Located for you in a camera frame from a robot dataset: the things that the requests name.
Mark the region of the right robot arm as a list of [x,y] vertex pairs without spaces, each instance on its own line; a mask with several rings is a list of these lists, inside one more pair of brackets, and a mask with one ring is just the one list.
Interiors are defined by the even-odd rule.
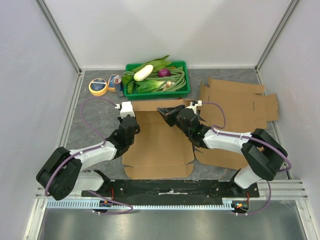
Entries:
[[221,127],[200,123],[195,106],[159,107],[158,112],[171,127],[178,127],[197,148],[225,150],[244,156],[247,166],[232,177],[229,191],[242,196],[254,183],[272,181],[282,165],[288,164],[288,154],[264,129],[236,133]]

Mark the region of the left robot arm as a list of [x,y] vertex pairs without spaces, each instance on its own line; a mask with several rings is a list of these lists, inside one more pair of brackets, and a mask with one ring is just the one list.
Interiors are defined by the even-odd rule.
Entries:
[[80,172],[99,162],[114,160],[128,151],[140,126],[134,116],[119,117],[118,129],[103,142],[75,151],[61,146],[54,150],[36,175],[44,194],[60,201],[74,189]]

